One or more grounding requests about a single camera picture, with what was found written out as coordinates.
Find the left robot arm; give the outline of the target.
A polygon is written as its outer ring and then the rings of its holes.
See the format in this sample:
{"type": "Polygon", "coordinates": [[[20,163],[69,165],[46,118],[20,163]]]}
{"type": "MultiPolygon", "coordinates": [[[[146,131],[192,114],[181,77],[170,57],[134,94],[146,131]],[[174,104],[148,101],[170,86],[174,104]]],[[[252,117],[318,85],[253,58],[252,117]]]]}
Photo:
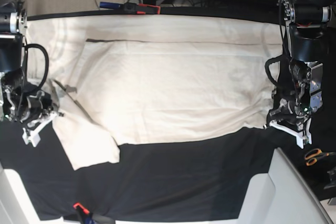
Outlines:
{"type": "Polygon", "coordinates": [[[323,57],[329,53],[328,22],[335,0],[279,0],[282,55],[265,63],[279,107],[269,111],[267,126],[312,143],[312,116],[322,107],[323,57]]]}

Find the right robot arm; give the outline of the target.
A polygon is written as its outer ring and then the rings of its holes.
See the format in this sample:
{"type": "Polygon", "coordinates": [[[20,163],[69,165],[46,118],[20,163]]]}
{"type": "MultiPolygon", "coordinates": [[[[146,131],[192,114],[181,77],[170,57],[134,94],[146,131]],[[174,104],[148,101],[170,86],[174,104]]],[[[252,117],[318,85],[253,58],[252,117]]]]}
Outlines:
{"type": "Polygon", "coordinates": [[[36,147],[40,131],[57,116],[58,105],[42,87],[49,71],[49,55],[39,44],[26,41],[27,7],[24,0],[1,0],[1,121],[18,122],[26,144],[36,147]],[[27,90],[28,51],[42,52],[44,75],[38,84],[27,90]]]}

